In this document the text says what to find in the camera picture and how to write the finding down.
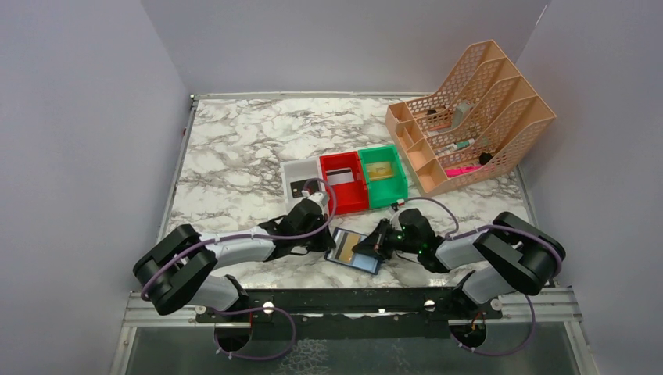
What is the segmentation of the navy blue card holder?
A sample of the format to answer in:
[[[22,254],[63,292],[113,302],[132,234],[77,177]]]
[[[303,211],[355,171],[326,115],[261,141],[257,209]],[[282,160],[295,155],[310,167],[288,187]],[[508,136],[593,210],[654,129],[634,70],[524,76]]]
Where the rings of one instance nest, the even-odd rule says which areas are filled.
[[[333,232],[333,235],[332,235],[334,240],[335,240],[335,236],[338,233],[339,229],[347,230],[347,229],[344,229],[344,228],[341,228],[341,227],[336,227],[334,232]],[[360,254],[355,254],[354,253],[353,261],[351,263],[339,262],[339,261],[332,258],[332,253],[334,252],[335,249],[336,249],[336,246],[332,250],[327,251],[325,253],[324,259],[326,261],[329,261],[329,262],[332,262],[332,263],[335,263],[335,264],[338,264],[338,265],[341,265],[341,266],[348,266],[348,267],[353,268],[355,270],[360,270],[360,271],[363,271],[365,273],[369,273],[369,274],[372,274],[372,275],[377,275],[378,274],[381,263],[377,259],[371,258],[370,256],[360,255]]]

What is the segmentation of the white plastic bin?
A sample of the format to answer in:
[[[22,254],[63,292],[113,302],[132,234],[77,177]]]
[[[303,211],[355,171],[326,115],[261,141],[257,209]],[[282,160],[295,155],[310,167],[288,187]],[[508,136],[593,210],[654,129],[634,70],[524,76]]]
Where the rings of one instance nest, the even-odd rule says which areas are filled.
[[[292,198],[289,184],[297,180],[310,180],[321,178],[321,168],[316,157],[300,160],[285,161],[281,163],[281,181],[284,192],[284,204],[287,211],[291,210],[304,198]]]

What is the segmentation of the red plastic bin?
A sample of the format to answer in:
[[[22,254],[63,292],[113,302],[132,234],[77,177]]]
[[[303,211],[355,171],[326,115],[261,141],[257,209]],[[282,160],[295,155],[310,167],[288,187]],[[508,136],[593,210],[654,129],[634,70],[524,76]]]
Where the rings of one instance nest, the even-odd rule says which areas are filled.
[[[367,182],[357,151],[322,155],[319,162],[322,177],[335,192],[332,202],[337,205],[337,215],[369,209]]]

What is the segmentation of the green plastic bin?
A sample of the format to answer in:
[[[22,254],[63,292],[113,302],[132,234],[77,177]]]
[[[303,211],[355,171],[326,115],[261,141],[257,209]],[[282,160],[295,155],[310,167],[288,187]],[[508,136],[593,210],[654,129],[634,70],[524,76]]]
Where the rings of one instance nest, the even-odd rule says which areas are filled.
[[[370,209],[387,207],[408,197],[408,182],[394,145],[358,151],[364,170]]]

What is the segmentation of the peach desk organizer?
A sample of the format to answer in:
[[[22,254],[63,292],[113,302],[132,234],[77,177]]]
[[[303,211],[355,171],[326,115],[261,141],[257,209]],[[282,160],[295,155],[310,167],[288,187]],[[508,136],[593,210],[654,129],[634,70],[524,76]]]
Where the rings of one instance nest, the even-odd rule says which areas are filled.
[[[462,101],[475,103],[462,124],[451,128]],[[554,111],[494,41],[469,45],[434,93],[389,105],[385,125],[421,195],[433,197],[510,173],[555,120]],[[443,146],[470,138],[475,143],[449,155]],[[480,165],[449,178],[446,169]]]

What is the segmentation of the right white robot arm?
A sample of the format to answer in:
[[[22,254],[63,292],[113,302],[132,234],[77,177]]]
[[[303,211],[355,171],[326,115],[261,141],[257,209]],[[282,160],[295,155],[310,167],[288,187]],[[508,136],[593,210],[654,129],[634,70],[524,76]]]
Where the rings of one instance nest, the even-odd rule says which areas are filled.
[[[501,212],[490,224],[464,234],[438,235],[419,209],[397,212],[381,220],[353,252],[378,261],[395,251],[413,253],[431,273],[449,273],[481,261],[488,266],[466,275],[451,291],[446,304],[472,311],[499,295],[519,292],[537,295],[559,274],[564,247],[512,212]]]

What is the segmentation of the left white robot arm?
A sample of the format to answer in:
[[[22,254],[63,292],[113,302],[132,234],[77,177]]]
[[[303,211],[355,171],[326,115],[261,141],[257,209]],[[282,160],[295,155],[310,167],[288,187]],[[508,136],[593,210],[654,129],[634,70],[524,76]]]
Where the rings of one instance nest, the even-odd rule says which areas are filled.
[[[330,198],[316,192],[294,205],[285,215],[248,230],[204,236],[182,224],[157,242],[134,265],[142,286],[141,298],[161,315],[188,304],[221,312],[244,309],[248,298],[231,275],[212,271],[247,262],[269,262],[291,255],[294,248],[326,252],[335,247],[328,229],[333,209]]]

